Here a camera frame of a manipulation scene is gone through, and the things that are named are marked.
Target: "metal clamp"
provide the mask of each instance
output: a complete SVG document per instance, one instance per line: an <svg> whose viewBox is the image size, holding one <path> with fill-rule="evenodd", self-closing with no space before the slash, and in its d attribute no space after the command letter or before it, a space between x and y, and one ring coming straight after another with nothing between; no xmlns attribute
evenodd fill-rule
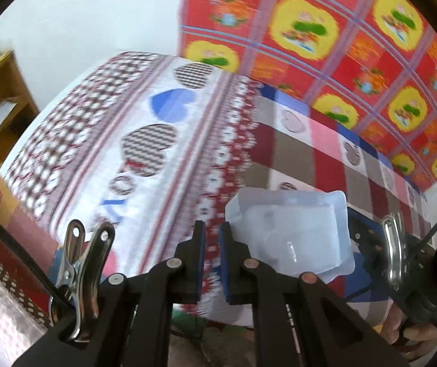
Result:
<svg viewBox="0 0 437 367"><path fill-rule="evenodd" d="M387 279L394 289L398 289L405 263L405 230L401 213L385 216L382 229L387 240Z"/></svg>
<svg viewBox="0 0 437 367"><path fill-rule="evenodd" d="M103 222L83 252L85 234L84 225L79 220L69 223L55 284L75 306L76 325L68 337L75 342L89 342L92 327L98 319L98 284L115 238L115 228L111 223ZM49 316L52 324L62 318L52 297Z"/></svg>

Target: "human hand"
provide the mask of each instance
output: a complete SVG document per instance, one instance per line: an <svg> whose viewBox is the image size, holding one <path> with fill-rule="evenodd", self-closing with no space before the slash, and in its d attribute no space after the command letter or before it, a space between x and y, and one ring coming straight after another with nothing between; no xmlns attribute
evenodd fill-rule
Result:
<svg viewBox="0 0 437 367"><path fill-rule="evenodd" d="M399 338L399 329L402 323L402 310L394 303L388 312L387 319L383 322L380 335L393 344ZM415 345L397 347L402 355L409 361L427 355L437 345L437 328L432 324L415 324L404 330L404 338L416 341Z"/></svg>

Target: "white paper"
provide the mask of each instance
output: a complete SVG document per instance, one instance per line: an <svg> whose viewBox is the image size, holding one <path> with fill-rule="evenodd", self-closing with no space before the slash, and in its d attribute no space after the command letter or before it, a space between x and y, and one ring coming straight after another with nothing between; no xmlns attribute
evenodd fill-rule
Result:
<svg viewBox="0 0 437 367"><path fill-rule="evenodd" d="M0 104L0 126L6 117L11 113L11 111L16 106L15 102L2 101Z"/></svg>

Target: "plastic container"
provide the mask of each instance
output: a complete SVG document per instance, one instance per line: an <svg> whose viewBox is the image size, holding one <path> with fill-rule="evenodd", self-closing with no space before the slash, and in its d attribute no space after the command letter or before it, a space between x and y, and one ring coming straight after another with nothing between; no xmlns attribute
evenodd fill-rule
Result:
<svg viewBox="0 0 437 367"><path fill-rule="evenodd" d="M355 269L342 191L242 188L225 207L225 219L234 239L279 273L314 272L329 283Z"/></svg>

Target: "blue heart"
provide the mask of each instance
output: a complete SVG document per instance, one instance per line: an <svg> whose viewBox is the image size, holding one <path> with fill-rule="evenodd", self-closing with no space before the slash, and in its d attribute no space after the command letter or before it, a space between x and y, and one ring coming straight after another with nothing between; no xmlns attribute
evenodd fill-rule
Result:
<svg viewBox="0 0 437 367"><path fill-rule="evenodd" d="M151 105L157 118L166 123L178 123L188 115L185 105L194 101L193 91L176 88L154 95L151 98Z"/></svg>

